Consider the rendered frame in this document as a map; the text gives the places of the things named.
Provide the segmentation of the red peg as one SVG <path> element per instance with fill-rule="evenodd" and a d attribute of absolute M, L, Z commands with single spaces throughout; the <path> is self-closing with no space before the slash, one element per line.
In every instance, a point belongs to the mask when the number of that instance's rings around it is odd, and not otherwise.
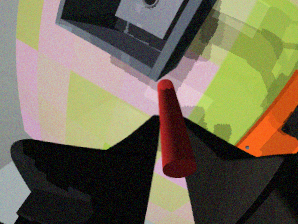
<path fill-rule="evenodd" d="M 162 172 L 164 175 L 176 177 L 176 179 L 192 175 L 196 172 L 197 164 L 172 80 L 158 81 L 157 97 Z"/>

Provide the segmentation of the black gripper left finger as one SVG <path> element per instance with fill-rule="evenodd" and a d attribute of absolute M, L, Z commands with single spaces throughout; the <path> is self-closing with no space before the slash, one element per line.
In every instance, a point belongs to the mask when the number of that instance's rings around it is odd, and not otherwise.
<path fill-rule="evenodd" d="M 23 139 L 11 159 L 31 189 L 118 206 L 125 224 L 144 224 L 156 163 L 160 117 L 153 115 L 112 148 Z"/>

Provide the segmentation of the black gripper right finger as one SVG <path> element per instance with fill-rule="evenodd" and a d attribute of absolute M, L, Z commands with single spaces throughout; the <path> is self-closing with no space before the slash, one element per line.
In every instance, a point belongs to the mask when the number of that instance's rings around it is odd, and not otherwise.
<path fill-rule="evenodd" d="M 185 177 L 194 224 L 245 224 L 275 188 L 298 183 L 298 153 L 249 155 L 184 120 L 197 164 Z"/>

